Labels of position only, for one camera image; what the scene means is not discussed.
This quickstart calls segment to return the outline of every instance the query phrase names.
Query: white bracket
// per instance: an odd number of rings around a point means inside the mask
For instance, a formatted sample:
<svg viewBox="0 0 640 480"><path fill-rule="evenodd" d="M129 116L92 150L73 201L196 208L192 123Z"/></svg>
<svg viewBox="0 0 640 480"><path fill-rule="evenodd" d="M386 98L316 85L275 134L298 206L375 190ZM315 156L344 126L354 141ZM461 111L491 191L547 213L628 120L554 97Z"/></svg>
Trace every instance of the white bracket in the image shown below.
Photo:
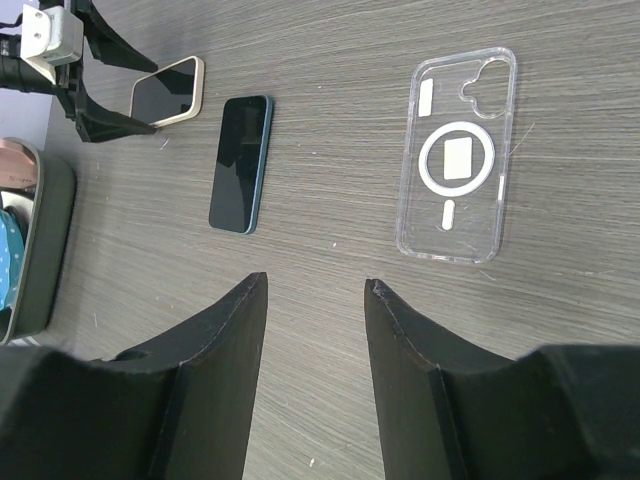
<svg viewBox="0 0 640 480"><path fill-rule="evenodd" d="M84 25L63 7L22 9L20 58L56 84L55 67L77 62L84 48Z"/></svg>

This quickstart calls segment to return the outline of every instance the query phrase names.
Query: camera cutout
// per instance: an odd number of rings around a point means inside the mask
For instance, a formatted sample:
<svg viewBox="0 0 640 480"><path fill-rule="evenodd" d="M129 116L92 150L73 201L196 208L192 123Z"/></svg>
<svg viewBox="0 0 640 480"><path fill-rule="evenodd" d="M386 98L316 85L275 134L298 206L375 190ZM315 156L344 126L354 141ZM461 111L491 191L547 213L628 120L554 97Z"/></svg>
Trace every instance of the camera cutout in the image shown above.
<svg viewBox="0 0 640 480"><path fill-rule="evenodd" d="M504 60L484 64L478 76L464 84L460 96L473 104L473 111L481 118L493 119L507 108L511 67Z"/></svg>

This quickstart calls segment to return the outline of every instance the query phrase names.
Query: blue smartphone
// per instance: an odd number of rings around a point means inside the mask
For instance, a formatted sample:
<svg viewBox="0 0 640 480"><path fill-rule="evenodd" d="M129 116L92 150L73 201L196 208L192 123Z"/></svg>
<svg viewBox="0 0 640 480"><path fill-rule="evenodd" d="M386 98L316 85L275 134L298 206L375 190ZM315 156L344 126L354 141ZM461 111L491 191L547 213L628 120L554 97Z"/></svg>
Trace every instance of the blue smartphone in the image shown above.
<svg viewBox="0 0 640 480"><path fill-rule="evenodd" d="M225 104L209 210L213 228L255 231L272 118L269 97L232 98Z"/></svg>

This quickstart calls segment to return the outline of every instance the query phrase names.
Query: black cable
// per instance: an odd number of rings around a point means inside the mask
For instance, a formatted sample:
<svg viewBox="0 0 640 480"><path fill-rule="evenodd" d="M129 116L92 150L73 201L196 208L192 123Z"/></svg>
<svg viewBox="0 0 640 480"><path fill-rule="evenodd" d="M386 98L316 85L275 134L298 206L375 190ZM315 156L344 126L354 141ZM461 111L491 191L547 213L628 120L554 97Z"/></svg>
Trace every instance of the black cable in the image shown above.
<svg viewBox="0 0 640 480"><path fill-rule="evenodd" d="M0 30L3 28L16 28L22 25L22 14L18 15L15 23L0 23Z"/></svg>

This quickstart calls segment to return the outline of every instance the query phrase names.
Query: black plastic piece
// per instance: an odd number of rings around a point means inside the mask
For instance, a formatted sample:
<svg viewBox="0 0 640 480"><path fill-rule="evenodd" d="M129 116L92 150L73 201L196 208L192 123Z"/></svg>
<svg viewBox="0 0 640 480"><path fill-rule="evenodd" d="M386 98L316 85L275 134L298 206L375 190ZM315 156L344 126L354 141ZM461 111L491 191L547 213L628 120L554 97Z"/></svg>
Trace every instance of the black plastic piece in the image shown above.
<svg viewBox="0 0 640 480"><path fill-rule="evenodd" d="M84 34L94 58L105 65L153 73L158 65L118 35L100 15L92 0L72 0L71 12L84 23Z"/></svg>
<svg viewBox="0 0 640 480"><path fill-rule="evenodd" d="M148 123L101 107L91 99L82 84L74 100L76 130L87 142L102 143L129 135L152 135L156 131Z"/></svg>
<svg viewBox="0 0 640 480"><path fill-rule="evenodd" d="M494 355L365 287L386 477L640 478L640 348Z"/></svg>
<svg viewBox="0 0 640 480"><path fill-rule="evenodd" d="M1 348L3 480L240 480L266 315L252 274L110 362Z"/></svg>

